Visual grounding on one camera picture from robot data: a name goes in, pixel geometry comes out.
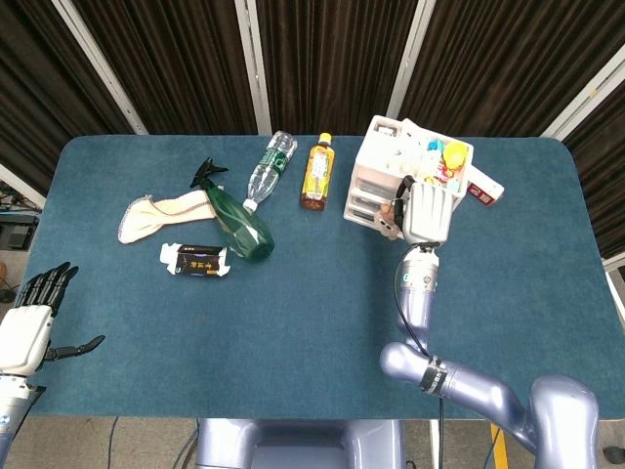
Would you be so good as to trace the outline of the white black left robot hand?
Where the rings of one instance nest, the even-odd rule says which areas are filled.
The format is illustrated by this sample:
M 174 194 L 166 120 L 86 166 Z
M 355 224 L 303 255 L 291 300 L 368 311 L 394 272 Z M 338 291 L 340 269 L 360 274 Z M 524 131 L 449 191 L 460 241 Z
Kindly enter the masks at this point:
M 38 274 L 22 286 L 14 306 L 1 321 L 1 373 L 28 377 L 44 362 L 80 357 L 98 348 L 98 335 L 79 346 L 53 347 L 51 332 L 65 290 L 79 268 L 64 262 Z

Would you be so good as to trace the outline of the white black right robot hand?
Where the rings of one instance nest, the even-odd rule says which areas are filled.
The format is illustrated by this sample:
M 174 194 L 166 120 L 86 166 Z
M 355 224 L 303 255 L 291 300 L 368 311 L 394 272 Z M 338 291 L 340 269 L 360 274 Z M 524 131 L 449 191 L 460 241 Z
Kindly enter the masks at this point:
M 453 197 L 442 187 L 418 182 L 407 175 L 397 188 L 393 208 L 394 222 L 409 244 L 447 242 Z

